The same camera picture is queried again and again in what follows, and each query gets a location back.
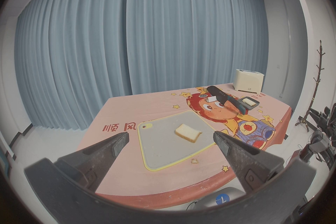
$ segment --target blue circular logo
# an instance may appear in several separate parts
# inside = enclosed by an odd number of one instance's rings
[[[221,205],[227,201],[230,201],[230,197],[227,194],[220,194],[216,197],[216,204]]]

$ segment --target red hair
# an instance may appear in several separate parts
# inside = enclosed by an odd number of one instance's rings
[[[237,97],[235,97],[235,96],[233,96],[231,94],[227,93],[227,95],[230,95],[234,99],[238,100]],[[206,118],[207,120],[214,121],[214,122],[220,122],[220,123],[227,123],[228,121],[226,119],[218,120],[218,119],[215,119],[215,118],[211,118],[211,117],[209,117],[209,116],[207,116],[205,114],[204,109],[200,106],[200,100],[208,98],[210,96],[212,96],[212,95],[209,92],[206,92],[204,94],[202,94],[202,93],[194,93],[192,96],[188,96],[188,98],[187,98],[187,105],[193,111],[195,111],[196,113],[198,113],[200,116]]]

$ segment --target slice of bread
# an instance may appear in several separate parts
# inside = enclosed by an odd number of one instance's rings
[[[189,127],[188,125],[185,124],[181,124],[176,130],[175,130],[175,134],[177,134],[179,137],[182,137],[186,140],[188,140],[189,142],[196,142],[198,136],[201,134],[202,132],[195,130],[191,127]]]
[[[243,99],[243,102],[244,102],[244,103],[247,103],[247,104],[250,105],[250,106],[255,106],[255,105],[256,105],[255,102],[253,102],[252,100],[247,99],[247,98]]]

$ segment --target kitchen knife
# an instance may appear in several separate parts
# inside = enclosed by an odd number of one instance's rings
[[[222,92],[219,88],[216,86],[209,86],[207,87],[207,91],[211,93],[212,96],[216,96],[216,99],[221,103],[225,104],[226,101],[231,102],[236,108],[239,109],[239,112],[243,115],[246,114],[246,108],[238,102],[236,99],[234,99],[232,96],[227,95],[225,92]]]

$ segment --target table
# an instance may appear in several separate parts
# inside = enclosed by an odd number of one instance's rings
[[[248,115],[241,115],[234,112],[235,108],[230,102],[226,102],[225,107],[205,103],[210,95],[206,92],[206,87],[107,100],[77,150],[124,131],[129,133],[129,143],[107,172],[96,194],[132,207],[159,209],[203,197],[235,178],[217,145],[211,145],[196,155],[163,169],[149,170],[145,167],[138,134],[139,125],[143,126],[148,121],[194,111],[212,129],[226,130],[230,135],[263,150],[282,143],[291,116],[288,105],[263,93],[235,91],[231,83],[217,87],[237,98],[250,96],[260,104],[249,111]]]

